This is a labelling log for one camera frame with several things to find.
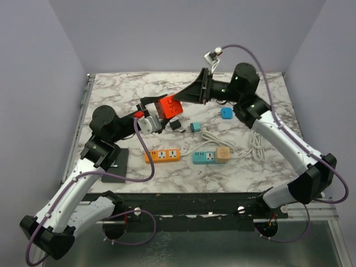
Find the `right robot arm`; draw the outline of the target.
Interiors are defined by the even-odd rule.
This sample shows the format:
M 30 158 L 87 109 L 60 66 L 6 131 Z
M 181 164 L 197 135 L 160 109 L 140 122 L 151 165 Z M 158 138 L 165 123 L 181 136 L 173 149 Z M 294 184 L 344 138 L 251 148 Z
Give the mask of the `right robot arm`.
M 332 183 L 337 160 L 331 153 L 323 155 L 307 145 L 273 115 L 271 106 L 256 94 L 259 81 L 256 69 L 248 63 L 236 65 L 230 82 L 214 80 L 209 69 L 203 68 L 192 84 L 174 95 L 174 100 L 233 102 L 239 121 L 269 141 L 291 164 L 298 177 L 264 192 L 255 204 L 259 216 L 269 217 L 282 205 L 315 200 Z

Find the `teal power strip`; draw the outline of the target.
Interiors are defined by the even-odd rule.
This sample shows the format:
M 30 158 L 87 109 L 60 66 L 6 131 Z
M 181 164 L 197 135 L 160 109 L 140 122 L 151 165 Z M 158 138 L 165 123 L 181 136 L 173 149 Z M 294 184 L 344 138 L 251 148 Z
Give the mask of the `teal power strip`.
M 192 155 L 192 163 L 195 165 L 218 164 L 214 151 L 196 151 Z

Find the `beige cube socket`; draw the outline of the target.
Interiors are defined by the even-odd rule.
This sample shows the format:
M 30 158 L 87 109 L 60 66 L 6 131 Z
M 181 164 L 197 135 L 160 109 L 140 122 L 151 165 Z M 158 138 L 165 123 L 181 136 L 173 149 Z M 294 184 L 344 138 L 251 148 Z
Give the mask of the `beige cube socket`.
M 216 148 L 215 151 L 215 161 L 218 164 L 225 164 L 227 163 L 231 158 L 230 155 L 230 148 L 226 146 L 219 146 Z

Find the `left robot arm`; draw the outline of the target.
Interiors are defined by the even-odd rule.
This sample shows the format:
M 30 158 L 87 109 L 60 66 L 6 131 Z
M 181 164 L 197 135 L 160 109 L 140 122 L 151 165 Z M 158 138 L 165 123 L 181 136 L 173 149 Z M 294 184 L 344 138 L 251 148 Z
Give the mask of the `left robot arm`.
M 52 199 L 34 216 L 26 215 L 20 228 L 29 239 L 26 262 L 31 262 L 29 252 L 32 245 L 41 249 L 46 257 L 55 260 L 68 253 L 76 237 L 96 222 L 108 217 L 118 219 L 123 206 L 105 193 L 89 207 L 77 211 L 79 203 L 91 186 L 102 176 L 122 151 L 117 141 L 135 134 L 143 148 L 147 148 L 142 136 L 161 133 L 169 118 L 165 115 L 165 104 L 169 97 L 144 97 L 137 110 L 124 117 L 108 105 L 96 108 L 92 114 L 92 135 L 86 142 L 80 159 L 72 172 Z

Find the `red cube socket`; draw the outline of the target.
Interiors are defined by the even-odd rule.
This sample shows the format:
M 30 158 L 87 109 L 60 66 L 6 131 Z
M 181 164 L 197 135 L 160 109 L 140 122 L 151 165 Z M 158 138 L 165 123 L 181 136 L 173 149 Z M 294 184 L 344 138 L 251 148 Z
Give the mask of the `red cube socket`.
M 171 119 L 181 113 L 183 108 L 180 101 L 174 100 L 174 95 L 169 95 L 155 102 L 159 118 Z

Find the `orange power strip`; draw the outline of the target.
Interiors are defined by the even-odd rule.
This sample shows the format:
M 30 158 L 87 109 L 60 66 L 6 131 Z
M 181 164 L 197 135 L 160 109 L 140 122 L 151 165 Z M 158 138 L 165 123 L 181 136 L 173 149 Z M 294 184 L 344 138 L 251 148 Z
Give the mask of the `orange power strip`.
M 181 158 L 179 149 L 151 150 L 149 153 L 153 163 L 174 162 Z

